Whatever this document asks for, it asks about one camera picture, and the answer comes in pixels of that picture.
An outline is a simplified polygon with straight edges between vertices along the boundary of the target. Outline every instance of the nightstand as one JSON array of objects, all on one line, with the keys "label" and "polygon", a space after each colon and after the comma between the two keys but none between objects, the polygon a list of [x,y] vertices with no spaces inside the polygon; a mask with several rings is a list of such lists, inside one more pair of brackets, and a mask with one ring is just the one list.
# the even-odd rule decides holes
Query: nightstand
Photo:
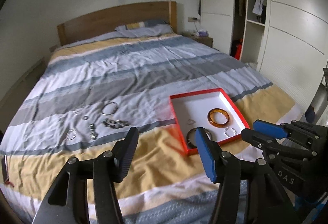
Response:
[{"label": "nightstand", "polygon": [[213,47],[213,38],[211,37],[195,37],[195,36],[187,36],[188,38],[193,39],[199,43],[205,44],[208,47]]}]

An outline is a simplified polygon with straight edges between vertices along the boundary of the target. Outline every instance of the white garment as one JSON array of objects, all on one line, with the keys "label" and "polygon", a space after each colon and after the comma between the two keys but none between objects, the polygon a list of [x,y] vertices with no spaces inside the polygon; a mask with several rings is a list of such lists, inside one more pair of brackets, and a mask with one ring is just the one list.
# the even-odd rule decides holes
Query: white garment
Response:
[{"label": "white garment", "polygon": [[256,0],[252,12],[253,12],[255,15],[260,16],[260,15],[262,15],[262,11],[263,11],[263,0]]}]

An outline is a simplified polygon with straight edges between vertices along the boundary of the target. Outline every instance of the floor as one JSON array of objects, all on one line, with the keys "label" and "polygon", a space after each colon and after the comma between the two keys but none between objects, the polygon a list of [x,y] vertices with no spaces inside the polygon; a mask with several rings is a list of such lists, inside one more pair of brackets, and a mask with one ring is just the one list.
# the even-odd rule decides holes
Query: floor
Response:
[{"label": "floor", "polygon": [[9,123],[13,119],[17,110],[31,92],[39,78],[42,76],[46,68],[46,64],[42,62],[35,67],[6,99],[3,106],[0,108],[0,131],[5,133]]}]

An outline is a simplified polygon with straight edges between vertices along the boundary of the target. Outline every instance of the jewelry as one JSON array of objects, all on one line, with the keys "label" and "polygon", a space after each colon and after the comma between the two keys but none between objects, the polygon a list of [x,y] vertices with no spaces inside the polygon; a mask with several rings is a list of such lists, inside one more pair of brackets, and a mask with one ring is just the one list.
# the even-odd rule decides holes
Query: jewelry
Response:
[{"label": "jewelry", "polygon": [[112,128],[112,129],[120,129],[130,125],[128,121],[119,120],[119,119],[118,120],[105,119],[103,121],[103,124],[105,127]]},{"label": "jewelry", "polygon": [[76,137],[76,131],[75,131],[74,129],[70,129],[70,130],[66,133],[66,139],[69,140],[69,141],[70,141],[70,140],[73,140],[75,137]]},{"label": "jewelry", "polygon": [[195,123],[196,123],[196,121],[193,120],[193,119],[188,119],[187,120],[187,125],[192,125],[192,124],[195,124]]},{"label": "jewelry", "polygon": [[[189,147],[190,149],[197,148],[197,147],[191,142],[190,135],[191,135],[192,133],[194,133],[198,128],[200,128],[200,127],[193,128],[193,129],[191,129],[191,130],[187,133],[186,140],[187,140],[187,145],[188,145],[188,147]],[[205,128],[203,128],[203,129],[204,129],[204,131],[206,132],[207,137],[208,137],[210,140],[212,140],[212,134],[210,133],[210,131],[209,131],[208,129],[205,129]]]},{"label": "jewelry", "polygon": [[90,128],[90,138],[93,139],[93,140],[97,139],[98,133],[96,133],[96,131],[95,131],[95,129],[96,129],[95,125],[90,124],[89,128]]},{"label": "jewelry", "polygon": [[[92,89],[92,86],[89,86],[89,87],[88,87],[88,92],[87,92],[87,98],[88,98],[88,96],[89,96],[89,94],[90,94],[90,92],[91,92],[91,89]],[[85,100],[84,100],[84,101],[82,101],[82,107],[73,110],[73,111],[72,111],[73,114],[77,115],[78,113],[82,112],[83,109],[85,108],[85,106],[86,106],[86,103],[85,103]]]},{"label": "jewelry", "polygon": [[[219,123],[216,123],[213,119],[212,119],[212,114],[213,113],[221,113],[223,114],[227,121],[223,124],[219,124]],[[221,108],[214,108],[212,109],[210,112],[208,112],[207,114],[207,120],[209,121],[209,123],[214,126],[214,127],[217,127],[217,128],[224,128],[228,123],[229,123],[229,120],[230,120],[230,117],[229,117],[229,114],[227,113],[227,111],[221,109]]]},{"label": "jewelry", "polygon": [[[114,110],[113,110],[111,113],[109,113],[109,114],[104,113],[104,109],[105,109],[105,107],[108,106],[108,105],[110,105],[110,104],[115,104],[115,105],[116,105],[116,106],[114,107]],[[102,108],[102,110],[101,110],[101,114],[104,115],[104,116],[109,116],[109,115],[115,114],[115,113],[117,112],[118,109],[119,109],[118,103],[115,103],[115,102],[109,102],[108,104],[106,104],[106,105]]]},{"label": "jewelry", "polygon": [[[228,130],[232,130],[232,131],[233,131],[233,136],[229,136],[229,135],[228,135],[228,133],[227,133]],[[230,138],[231,138],[231,137],[234,137],[235,135],[237,135],[236,130],[235,130],[234,128],[231,128],[231,127],[227,127],[227,128],[225,128],[223,133],[225,134],[225,136],[230,137]]]}]

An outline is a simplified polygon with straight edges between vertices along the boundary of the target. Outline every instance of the blue gripper pad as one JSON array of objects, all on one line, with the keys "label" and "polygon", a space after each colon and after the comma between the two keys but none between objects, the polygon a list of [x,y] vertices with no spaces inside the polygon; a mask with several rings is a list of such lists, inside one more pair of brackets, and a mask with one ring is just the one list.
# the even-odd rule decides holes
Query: blue gripper pad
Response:
[{"label": "blue gripper pad", "polygon": [[253,123],[253,130],[274,137],[276,139],[283,139],[288,137],[288,132],[286,132],[282,126],[265,122],[263,120],[256,120]]},{"label": "blue gripper pad", "polygon": [[218,176],[215,171],[214,158],[210,152],[208,145],[205,142],[206,139],[208,142],[210,142],[210,140],[208,139],[204,129],[198,128],[195,133],[195,138],[197,150],[200,155],[200,159],[202,160],[206,176],[212,182],[216,182]]}]

